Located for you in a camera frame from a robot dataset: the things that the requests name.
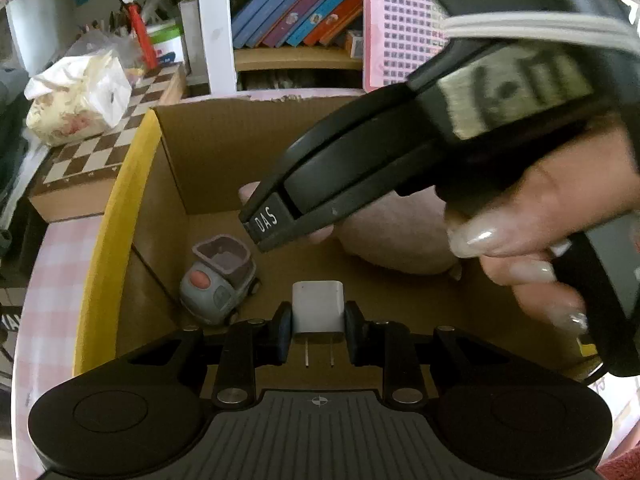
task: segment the white strap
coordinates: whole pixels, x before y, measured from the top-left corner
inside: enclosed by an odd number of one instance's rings
[[[630,24],[577,12],[488,12],[442,22],[450,38],[504,38],[572,43],[622,50],[640,57],[640,37]]]

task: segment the plastic bag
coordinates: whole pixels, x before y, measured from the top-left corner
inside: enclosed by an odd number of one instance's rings
[[[24,89],[27,127],[49,146],[103,133],[120,122],[131,86],[114,51],[63,57]]]
[[[98,28],[92,28],[83,34],[66,51],[65,56],[87,56],[113,50],[127,75],[127,80],[134,87],[145,75],[146,65],[142,49],[136,38],[121,38],[115,34],[105,34]]]

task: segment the pink checkered tablecloth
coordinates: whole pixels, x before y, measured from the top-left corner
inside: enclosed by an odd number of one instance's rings
[[[27,430],[29,411],[72,377],[84,281],[102,216],[50,224],[31,275],[15,348],[12,430],[18,480],[44,470]]]

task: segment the pink plush toy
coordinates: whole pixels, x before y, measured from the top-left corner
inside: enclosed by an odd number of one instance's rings
[[[257,186],[252,182],[241,187],[242,203]],[[309,239],[317,243],[332,234],[349,254],[408,274],[439,274],[457,263],[447,241],[444,202],[432,187],[406,197],[389,193]]]

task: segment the metal screw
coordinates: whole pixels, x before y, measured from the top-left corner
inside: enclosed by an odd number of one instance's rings
[[[391,397],[400,404],[415,404],[422,400],[422,394],[415,388],[399,388],[391,394]]]
[[[240,404],[244,402],[248,396],[247,392],[241,388],[225,388],[218,392],[218,400],[225,404]]]

